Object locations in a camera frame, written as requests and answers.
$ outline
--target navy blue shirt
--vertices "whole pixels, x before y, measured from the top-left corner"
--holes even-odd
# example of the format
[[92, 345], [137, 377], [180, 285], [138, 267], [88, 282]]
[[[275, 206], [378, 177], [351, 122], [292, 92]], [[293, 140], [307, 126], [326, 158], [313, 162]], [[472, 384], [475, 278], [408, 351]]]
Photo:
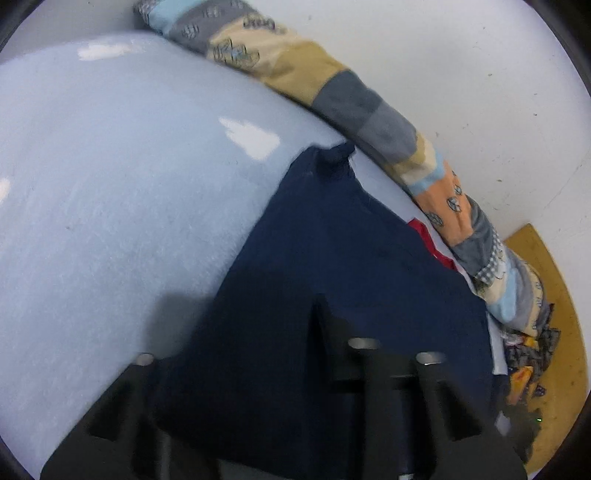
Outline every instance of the navy blue shirt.
[[290, 478], [345, 478], [350, 397], [328, 392], [311, 311], [319, 295], [359, 335], [438, 351], [486, 410], [484, 302], [416, 231], [367, 194], [347, 142], [292, 163], [152, 399], [160, 427], [212, 455]]

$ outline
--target patchwork fabric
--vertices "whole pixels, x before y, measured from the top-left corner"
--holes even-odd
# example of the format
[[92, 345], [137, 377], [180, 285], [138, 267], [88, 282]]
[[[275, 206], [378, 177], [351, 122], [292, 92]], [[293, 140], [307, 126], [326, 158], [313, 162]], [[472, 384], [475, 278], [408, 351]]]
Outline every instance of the patchwork fabric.
[[135, 9], [165, 37], [248, 72], [353, 140], [421, 207], [491, 315], [536, 336], [548, 311], [539, 275], [503, 245], [431, 142], [354, 72], [242, 0], [139, 0]]

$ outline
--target light blue stripe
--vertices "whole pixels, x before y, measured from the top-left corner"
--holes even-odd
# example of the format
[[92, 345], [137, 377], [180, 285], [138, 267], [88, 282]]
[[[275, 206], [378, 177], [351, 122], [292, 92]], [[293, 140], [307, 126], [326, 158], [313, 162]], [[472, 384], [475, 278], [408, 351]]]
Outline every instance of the light blue stripe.
[[167, 35], [179, 17], [204, 0], [163, 0], [150, 12], [150, 27]]
[[499, 322], [507, 324], [513, 321], [517, 314], [517, 269], [509, 257], [505, 275], [508, 275], [505, 292], [499, 300], [488, 306], [488, 311]]
[[439, 154], [439, 152], [435, 152], [435, 161], [435, 170], [433, 170], [425, 178], [408, 186], [408, 191], [411, 195], [416, 196], [419, 193], [424, 192], [437, 180], [441, 180], [445, 176], [445, 168], [443, 168], [443, 157]]

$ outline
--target striped fabric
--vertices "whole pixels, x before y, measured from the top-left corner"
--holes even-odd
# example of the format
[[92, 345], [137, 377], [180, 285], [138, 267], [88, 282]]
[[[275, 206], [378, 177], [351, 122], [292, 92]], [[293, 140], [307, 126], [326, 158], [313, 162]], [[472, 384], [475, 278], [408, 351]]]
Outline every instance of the striped fabric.
[[491, 315], [531, 336], [547, 317], [538, 274], [511, 252], [431, 142], [315, 42], [242, 0], [140, 0], [155, 31], [253, 75], [352, 139], [419, 205]]

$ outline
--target wooden board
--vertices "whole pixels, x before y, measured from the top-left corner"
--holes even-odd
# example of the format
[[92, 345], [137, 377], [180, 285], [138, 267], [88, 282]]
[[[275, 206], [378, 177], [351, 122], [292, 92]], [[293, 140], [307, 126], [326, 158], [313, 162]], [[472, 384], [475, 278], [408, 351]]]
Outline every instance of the wooden board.
[[528, 473], [532, 473], [541, 469], [554, 455], [583, 408], [587, 397], [587, 359], [569, 292], [534, 227], [525, 225], [509, 237], [506, 244], [540, 274], [548, 301], [554, 303], [550, 326], [562, 330], [550, 367], [540, 379], [547, 394], [533, 398], [529, 403], [530, 410], [540, 408], [543, 414], [542, 429], [527, 464]]

